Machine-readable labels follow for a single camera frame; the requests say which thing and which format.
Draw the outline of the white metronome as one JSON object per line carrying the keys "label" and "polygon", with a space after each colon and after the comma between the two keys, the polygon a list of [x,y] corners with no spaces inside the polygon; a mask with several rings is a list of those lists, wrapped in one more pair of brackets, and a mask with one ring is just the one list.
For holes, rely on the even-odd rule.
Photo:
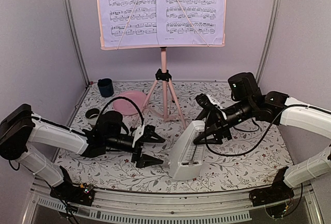
{"label": "white metronome", "polygon": [[204,146],[195,145],[194,139],[203,133],[205,123],[192,121],[175,142],[169,154],[169,175],[178,181],[199,176],[204,158]]}

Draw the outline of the pink music stand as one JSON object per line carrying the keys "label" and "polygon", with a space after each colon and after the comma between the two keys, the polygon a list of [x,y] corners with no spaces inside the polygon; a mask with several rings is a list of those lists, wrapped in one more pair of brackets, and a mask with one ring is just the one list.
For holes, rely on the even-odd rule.
{"label": "pink music stand", "polygon": [[[176,106],[179,105],[179,101],[177,95],[174,91],[174,86],[172,83],[172,79],[169,75],[169,71],[167,69],[167,48],[173,46],[164,46],[161,44],[157,44],[153,47],[144,47],[144,48],[159,48],[160,55],[161,55],[161,68],[156,74],[156,82],[162,83],[162,91],[163,91],[163,113],[162,117],[165,121],[172,121],[172,120],[183,120],[184,115],[181,110],[174,115],[171,115],[170,109],[171,106],[174,104]],[[220,47],[202,47],[202,48],[220,48]]]}

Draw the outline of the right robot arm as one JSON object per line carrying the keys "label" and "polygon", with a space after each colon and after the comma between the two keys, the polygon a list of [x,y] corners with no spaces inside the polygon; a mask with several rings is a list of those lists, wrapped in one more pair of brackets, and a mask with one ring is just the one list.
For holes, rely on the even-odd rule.
{"label": "right robot arm", "polygon": [[[248,120],[267,122],[272,125],[297,127],[330,138],[330,111],[297,100],[277,91],[262,94],[254,75],[241,72],[228,79],[233,105],[221,108],[205,94],[195,100],[202,107],[197,119],[205,119],[202,134],[197,136],[194,145],[221,144],[221,139],[232,139],[230,129]],[[268,189],[271,201],[279,201],[293,188],[305,181],[330,172],[330,147],[305,161],[280,169]]]}

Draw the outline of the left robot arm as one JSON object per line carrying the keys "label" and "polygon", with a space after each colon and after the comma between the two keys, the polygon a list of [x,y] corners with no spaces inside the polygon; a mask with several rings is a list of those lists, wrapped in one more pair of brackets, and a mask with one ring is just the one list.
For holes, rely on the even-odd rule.
{"label": "left robot arm", "polygon": [[161,159],[143,154],[143,143],[164,143],[151,125],[141,125],[130,132],[117,111],[98,115],[91,130],[76,131],[35,114],[31,106],[23,104],[1,122],[1,157],[28,168],[34,175],[56,187],[65,200],[73,200],[77,189],[59,166],[54,165],[32,144],[40,143],[62,148],[82,157],[95,158],[108,151],[131,154],[137,168],[163,163]]}

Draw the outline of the pink plate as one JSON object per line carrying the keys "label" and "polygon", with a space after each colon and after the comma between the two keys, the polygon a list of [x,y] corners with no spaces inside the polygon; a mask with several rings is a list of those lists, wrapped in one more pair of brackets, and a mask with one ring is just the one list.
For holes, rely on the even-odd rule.
{"label": "pink plate", "polygon": [[[144,100],[146,99],[146,94],[141,91],[126,91],[120,93],[118,97],[126,97],[132,100],[141,110]],[[124,100],[118,99],[113,102],[113,109],[120,112],[122,115],[131,116],[138,114],[136,108],[132,103]]]}

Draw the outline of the paper coffee cup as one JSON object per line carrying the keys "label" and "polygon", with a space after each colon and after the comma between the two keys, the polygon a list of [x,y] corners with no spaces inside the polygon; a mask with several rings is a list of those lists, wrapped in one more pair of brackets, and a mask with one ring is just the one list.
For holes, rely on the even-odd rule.
{"label": "paper coffee cup", "polygon": [[85,118],[92,128],[95,127],[99,114],[100,110],[98,108],[92,108],[86,111]]}

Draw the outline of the dark blue mug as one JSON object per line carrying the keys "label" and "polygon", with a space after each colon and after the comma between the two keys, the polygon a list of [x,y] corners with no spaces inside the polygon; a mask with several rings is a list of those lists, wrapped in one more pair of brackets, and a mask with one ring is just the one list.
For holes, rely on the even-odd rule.
{"label": "dark blue mug", "polygon": [[111,79],[99,79],[97,86],[102,97],[108,98],[114,95],[113,82]]}

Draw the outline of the front aluminium rail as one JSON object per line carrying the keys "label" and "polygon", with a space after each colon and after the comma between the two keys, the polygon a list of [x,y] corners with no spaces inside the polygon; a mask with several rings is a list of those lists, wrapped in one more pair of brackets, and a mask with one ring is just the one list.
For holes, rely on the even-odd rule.
{"label": "front aluminium rail", "polygon": [[294,189],[294,197],[256,206],[250,192],[269,186],[275,173],[245,171],[242,175],[204,172],[188,181],[174,181],[158,172],[137,171],[72,175],[90,183],[91,206],[68,211],[51,198],[36,178],[21,223],[326,223],[310,183]]}

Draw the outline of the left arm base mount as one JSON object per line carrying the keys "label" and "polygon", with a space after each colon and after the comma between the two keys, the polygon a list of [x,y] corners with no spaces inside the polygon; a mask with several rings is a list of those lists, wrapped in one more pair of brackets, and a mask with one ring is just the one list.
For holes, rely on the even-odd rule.
{"label": "left arm base mount", "polygon": [[95,197],[92,184],[83,183],[76,185],[72,182],[67,170],[59,167],[63,173],[63,182],[56,187],[51,187],[50,196],[69,203],[91,206]]}

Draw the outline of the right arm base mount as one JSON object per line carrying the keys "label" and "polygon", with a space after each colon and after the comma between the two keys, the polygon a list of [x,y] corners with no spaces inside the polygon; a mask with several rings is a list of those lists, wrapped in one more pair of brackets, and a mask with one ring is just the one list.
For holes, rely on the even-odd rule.
{"label": "right arm base mount", "polygon": [[284,182],[284,175],[289,167],[280,169],[269,187],[253,189],[249,199],[253,206],[260,206],[283,201],[294,197],[293,189]]}

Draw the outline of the right aluminium frame post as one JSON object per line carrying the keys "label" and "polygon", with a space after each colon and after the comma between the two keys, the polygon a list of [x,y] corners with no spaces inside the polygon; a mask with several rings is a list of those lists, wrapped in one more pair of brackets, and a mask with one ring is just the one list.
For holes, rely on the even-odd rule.
{"label": "right aluminium frame post", "polygon": [[265,70],[265,67],[267,64],[267,59],[268,59],[269,51],[270,51],[270,48],[272,45],[272,39],[273,39],[274,30],[276,27],[280,4],[281,4],[281,0],[272,1],[272,7],[271,7],[271,12],[270,12],[267,33],[266,33],[265,42],[263,45],[262,54],[261,54],[261,58],[260,58],[257,73],[256,73],[256,80],[257,80],[258,85],[260,85],[262,82],[263,73],[264,73],[264,70]]}

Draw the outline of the aluminium frame post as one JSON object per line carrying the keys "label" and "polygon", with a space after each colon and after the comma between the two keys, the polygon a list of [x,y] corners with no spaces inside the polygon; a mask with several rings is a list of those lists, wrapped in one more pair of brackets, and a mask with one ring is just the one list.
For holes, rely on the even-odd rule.
{"label": "aluminium frame post", "polygon": [[281,4],[281,0],[272,1],[272,7],[271,7],[271,12],[270,12],[267,33],[266,33],[265,42],[263,45],[262,54],[261,54],[261,58],[260,58],[257,73],[256,73],[256,80],[257,80],[258,85],[260,85],[262,82],[263,73],[264,73],[264,70],[265,70],[265,67],[267,64],[267,59],[268,59],[269,51],[270,51],[270,48],[272,45],[272,39],[273,39],[274,30],[276,27],[280,4]]}
{"label": "aluminium frame post", "polygon": [[76,25],[75,25],[75,21],[74,21],[74,17],[73,17],[71,1],[70,0],[63,0],[63,3],[64,3],[64,8],[65,8],[65,13],[66,13],[66,16],[67,16],[70,36],[71,36],[72,43],[73,43],[73,49],[74,49],[75,54],[76,54],[76,58],[77,58],[77,61],[78,61],[78,65],[79,65],[79,69],[80,69],[80,72],[81,72],[81,75],[82,75],[83,82],[84,82],[85,86],[88,87],[89,83],[90,83],[90,80],[89,80],[89,77],[88,77],[88,73],[87,73],[87,69],[86,69],[86,66],[85,66],[83,54],[82,54],[81,47],[80,47],[80,44],[79,44],[78,34],[77,34]]}

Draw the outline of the left aluminium frame post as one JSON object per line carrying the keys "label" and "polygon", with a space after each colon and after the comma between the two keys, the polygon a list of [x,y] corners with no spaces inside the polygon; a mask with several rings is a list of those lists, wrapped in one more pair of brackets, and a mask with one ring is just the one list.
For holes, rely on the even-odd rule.
{"label": "left aluminium frame post", "polygon": [[75,54],[76,54],[76,58],[77,58],[77,61],[78,61],[78,65],[79,65],[79,69],[80,69],[80,72],[81,72],[81,75],[82,75],[83,82],[84,82],[85,86],[88,87],[89,83],[90,83],[90,80],[89,80],[89,77],[88,77],[88,73],[87,73],[87,69],[86,69],[86,66],[85,66],[83,54],[82,54],[81,47],[80,47],[80,44],[79,44],[78,34],[77,34],[76,25],[75,25],[75,21],[74,21],[74,17],[73,17],[71,1],[70,0],[63,0],[63,3],[64,3],[64,8],[65,8],[65,13],[66,13],[66,16],[67,16],[70,36],[71,36],[72,43],[73,43],[73,49],[74,49]]}

